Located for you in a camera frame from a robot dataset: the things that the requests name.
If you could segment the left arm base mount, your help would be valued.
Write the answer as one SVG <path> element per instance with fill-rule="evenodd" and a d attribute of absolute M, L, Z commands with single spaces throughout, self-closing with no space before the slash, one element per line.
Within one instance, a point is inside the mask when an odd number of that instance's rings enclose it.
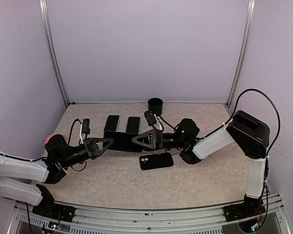
<path fill-rule="evenodd" d="M 36 215 L 54 219 L 57 221 L 72 222 L 75 214 L 72 206 L 61 205 L 51 201 L 42 201 L 38 206 L 34 206 L 32 212 Z"/>

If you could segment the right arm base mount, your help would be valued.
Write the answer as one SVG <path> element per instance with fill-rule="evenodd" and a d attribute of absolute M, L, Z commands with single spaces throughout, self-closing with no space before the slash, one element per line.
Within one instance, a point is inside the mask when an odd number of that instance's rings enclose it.
<path fill-rule="evenodd" d="M 266 209 L 264 205 L 255 207 L 253 205 L 246 205 L 245 203 L 237 203 L 225 206 L 223 211 L 226 221 L 231 222 L 256 216 L 260 213 L 263 214 L 266 212 Z"/>

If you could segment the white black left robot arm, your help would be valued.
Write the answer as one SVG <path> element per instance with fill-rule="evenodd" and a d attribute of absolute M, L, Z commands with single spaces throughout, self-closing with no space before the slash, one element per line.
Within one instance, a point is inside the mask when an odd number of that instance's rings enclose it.
<path fill-rule="evenodd" d="M 46 157 L 26 159 L 0 152 L 0 197 L 39 207 L 53 217 L 59 207 L 46 185 L 59 183 L 69 167 L 99 158 L 113 142 L 92 137 L 70 146 L 61 134 L 52 134 L 45 140 Z"/>

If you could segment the black phone white back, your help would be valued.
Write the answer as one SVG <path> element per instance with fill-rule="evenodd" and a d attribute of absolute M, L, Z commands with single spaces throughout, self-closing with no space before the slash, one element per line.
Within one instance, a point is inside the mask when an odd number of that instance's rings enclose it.
<path fill-rule="evenodd" d="M 105 131 L 117 131 L 119 124 L 119 115 L 109 115 L 105 122 L 104 132 Z"/>

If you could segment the black phone case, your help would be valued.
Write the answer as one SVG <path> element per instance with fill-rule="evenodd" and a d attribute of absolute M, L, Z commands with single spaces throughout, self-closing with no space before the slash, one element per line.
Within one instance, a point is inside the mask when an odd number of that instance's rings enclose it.
<path fill-rule="evenodd" d="M 173 158 L 170 153 L 160 153 L 139 157 L 140 168 L 143 171 L 172 167 Z"/>

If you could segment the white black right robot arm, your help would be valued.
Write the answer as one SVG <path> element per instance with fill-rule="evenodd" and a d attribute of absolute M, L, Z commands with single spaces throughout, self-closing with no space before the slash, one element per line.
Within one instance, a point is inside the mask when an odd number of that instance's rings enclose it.
<path fill-rule="evenodd" d="M 251 216 L 258 210 L 267 187 L 269 151 L 275 143 L 270 141 L 267 124 L 244 111 L 234 110 L 221 126 L 198 138 L 199 128 L 190 118 L 182 119 L 173 133 L 164 133 L 163 128 L 157 128 L 164 122 L 161 116 L 146 111 L 145 118 L 152 130 L 133 137 L 132 143 L 149 151 L 180 148 L 179 156 L 187 164 L 199 163 L 229 145 L 238 145 L 248 158 L 248 183 L 240 212 Z"/>

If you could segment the black phone green edge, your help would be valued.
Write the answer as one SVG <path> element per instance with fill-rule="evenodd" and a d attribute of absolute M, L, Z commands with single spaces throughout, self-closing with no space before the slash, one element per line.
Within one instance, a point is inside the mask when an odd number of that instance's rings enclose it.
<path fill-rule="evenodd" d="M 141 153 L 142 146 L 132 142 L 138 134 L 105 131 L 104 138 L 112 138 L 114 142 L 108 147 L 111 151 Z"/>

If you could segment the black phone dark edge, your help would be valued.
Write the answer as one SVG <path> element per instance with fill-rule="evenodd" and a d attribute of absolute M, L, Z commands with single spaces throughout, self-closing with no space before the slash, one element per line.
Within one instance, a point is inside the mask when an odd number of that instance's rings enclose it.
<path fill-rule="evenodd" d="M 129 117 L 127 119 L 126 133 L 139 134 L 140 120 L 140 117 Z"/>

